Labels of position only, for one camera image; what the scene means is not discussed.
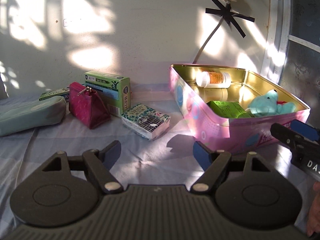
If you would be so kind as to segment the person's right hand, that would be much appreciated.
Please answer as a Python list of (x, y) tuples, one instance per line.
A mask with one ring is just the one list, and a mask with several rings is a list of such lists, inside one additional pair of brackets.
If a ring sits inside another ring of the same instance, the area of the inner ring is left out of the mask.
[(315, 182), (313, 185), (313, 190), (316, 192), (315, 198), (309, 210), (308, 221), (306, 224), (306, 234), (310, 237), (313, 233), (319, 233), (320, 225), (320, 200), (319, 200), (319, 182)]

